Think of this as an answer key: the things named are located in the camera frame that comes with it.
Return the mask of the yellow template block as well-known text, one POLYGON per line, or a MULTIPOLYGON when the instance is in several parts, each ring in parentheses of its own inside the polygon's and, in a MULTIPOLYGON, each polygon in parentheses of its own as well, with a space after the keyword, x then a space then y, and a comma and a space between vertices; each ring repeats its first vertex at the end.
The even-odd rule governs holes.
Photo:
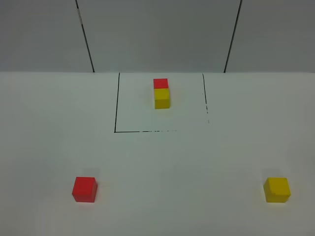
POLYGON ((170 92, 168 88, 154 89, 155 109, 170 108, 170 92))

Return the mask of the red template block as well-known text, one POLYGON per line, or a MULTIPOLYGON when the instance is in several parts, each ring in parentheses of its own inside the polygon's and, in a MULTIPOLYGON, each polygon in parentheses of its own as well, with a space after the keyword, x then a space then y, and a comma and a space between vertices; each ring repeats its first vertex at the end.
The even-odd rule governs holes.
POLYGON ((167 88, 169 88, 167 78, 153 79, 153 83, 154 83, 154 89, 167 89, 167 88))

